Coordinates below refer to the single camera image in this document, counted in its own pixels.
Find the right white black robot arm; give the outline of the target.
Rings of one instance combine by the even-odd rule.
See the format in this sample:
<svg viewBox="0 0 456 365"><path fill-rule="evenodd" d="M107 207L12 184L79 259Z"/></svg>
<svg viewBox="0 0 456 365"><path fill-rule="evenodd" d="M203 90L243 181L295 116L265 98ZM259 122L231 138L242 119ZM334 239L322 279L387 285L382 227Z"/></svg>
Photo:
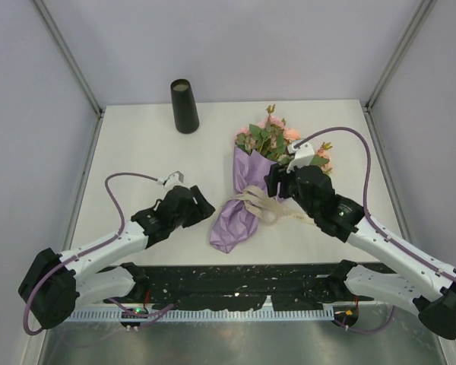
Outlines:
<svg viewBox="0 0 456 365"><path fill-rule="evenodd" d="M316 166L289 170L274 164L264 178L270 197L291 198L328 236L349 243L392 270L380 274L345 262L329 280L339 300L351 294L386 302L414 314L434 334L456 339L456 268L425 254L374 221L355 201L338 195Z"/></svg>

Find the purple wrapping paper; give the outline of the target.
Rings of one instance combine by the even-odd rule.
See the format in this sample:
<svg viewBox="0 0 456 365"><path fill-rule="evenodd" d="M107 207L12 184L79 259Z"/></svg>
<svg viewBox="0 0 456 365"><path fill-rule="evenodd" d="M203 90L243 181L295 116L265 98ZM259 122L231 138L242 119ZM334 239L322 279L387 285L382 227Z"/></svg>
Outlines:
<svg viewBox="0 0 456 365"><path fill-rule="evenodd" d="M234 150L234 196L223 205L212 226L209 242L215 249L228 254L255 234L260 221L275 224L280 219L280 204L269 199L264 180L273 165L275 162L257 151Z"/></svg>

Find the pink flower bunch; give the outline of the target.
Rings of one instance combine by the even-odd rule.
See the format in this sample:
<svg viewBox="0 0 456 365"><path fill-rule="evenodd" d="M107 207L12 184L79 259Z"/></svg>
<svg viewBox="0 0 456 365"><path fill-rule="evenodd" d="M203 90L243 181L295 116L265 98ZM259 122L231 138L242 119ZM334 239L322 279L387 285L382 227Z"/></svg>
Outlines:
<svg viewBox="0 0 456 365"><path fill-rule="evenodd" d="M266 108L267 117L240 129L234 141L235 146L247 155L255 151L272 162L286 164L293 159L289 146L302 137L298 130L287 125L284 118L274 115L275 109L276 105L270 104Z"/></svg>

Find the cream gold-lettered ribbon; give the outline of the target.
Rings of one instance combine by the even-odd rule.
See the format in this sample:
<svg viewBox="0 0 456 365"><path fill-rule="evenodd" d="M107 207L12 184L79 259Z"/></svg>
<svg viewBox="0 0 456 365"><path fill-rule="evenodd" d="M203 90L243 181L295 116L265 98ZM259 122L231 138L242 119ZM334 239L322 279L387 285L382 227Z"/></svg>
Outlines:
<svg viewBox="0 0 456 365"><path fill-rule="evenodd" d="M268 225L276 224L282 217L290 217L304 224L315 226L313 219L303 213L286 208L257 186L247 186L241 193L228 199L228 201L232 200L243 202L249 213Z"/></svg>

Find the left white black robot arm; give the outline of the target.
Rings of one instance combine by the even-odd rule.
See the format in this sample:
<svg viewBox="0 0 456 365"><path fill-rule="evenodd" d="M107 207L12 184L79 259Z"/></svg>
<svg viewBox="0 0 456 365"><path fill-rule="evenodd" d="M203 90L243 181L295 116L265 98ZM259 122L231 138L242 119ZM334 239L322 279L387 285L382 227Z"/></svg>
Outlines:
<svg viewBox="0 0 456 365"><path fill-rule="evenodd" d="M111 297L137 303L147 284L133 264L111 272L106 266L166 240L178 227L196 225L215 208L197 186L174 186L150 208L133 214L120 231L73 250L44 249L33 260L18 293L42 329L64 322L75 309Z"/></svg>

